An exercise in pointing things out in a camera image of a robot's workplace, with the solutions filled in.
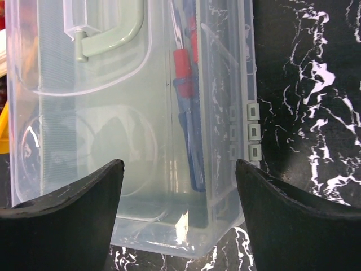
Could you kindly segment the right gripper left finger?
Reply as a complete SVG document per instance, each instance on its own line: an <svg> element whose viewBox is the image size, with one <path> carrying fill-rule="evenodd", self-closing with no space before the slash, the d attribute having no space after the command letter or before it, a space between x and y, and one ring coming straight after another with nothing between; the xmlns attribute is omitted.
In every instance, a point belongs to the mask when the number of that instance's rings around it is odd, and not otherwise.
<svg viewBox="0 0 361 271"><path fill-rule="evenodd" d="M1 208L1 270L102 270L124 179L114 159L90 175Z"/></svg>

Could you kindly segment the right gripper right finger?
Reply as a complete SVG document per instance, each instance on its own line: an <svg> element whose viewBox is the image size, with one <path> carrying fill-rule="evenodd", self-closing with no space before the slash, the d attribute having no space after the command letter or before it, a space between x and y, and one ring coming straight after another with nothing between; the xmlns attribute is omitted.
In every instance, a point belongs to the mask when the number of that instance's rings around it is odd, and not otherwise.
<svg viewBox="0 0 361 271"><path fill-rule="evenodd" d="M257 270L360 270L360 208L238 159L236 181Z"/></svg>

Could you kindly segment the clear green tool box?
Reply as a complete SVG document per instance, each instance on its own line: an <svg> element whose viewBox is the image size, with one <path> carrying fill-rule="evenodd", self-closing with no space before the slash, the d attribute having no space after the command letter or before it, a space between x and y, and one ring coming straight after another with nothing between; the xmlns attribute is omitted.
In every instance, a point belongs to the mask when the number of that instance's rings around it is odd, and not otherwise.
<svg viewBox="0 0 361 271"><path fill-rule="evenodd" d="M251 1L6 1L11 200L125 164L111 243L196 258L244 221L238 159L262 159ZM192 189L173 80L198 77L205 192Z"/></svg>

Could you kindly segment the blue red screwdriver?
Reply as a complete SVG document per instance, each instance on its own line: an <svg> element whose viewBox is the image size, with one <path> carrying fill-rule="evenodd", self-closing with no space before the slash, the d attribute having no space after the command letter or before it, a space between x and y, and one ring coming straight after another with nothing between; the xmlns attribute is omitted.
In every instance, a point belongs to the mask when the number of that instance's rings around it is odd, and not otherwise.
<svg viewBox="0 0 361 271"><path fill-rule="evenodd" d="M197 44L196 1L183 0L182 7L187 22L186 36L190 39L193 62L198 64L199 55L198 55L198 44Z"/></svg>
<svg viewBox="0 0 361 271"><path fill-rule="evenodd" d="M179 107L178 119L184 133L191 187L197 192L205 192L198 77L192 73L187 49L174 50L173 57L175 64L173 86Z"/></svg>

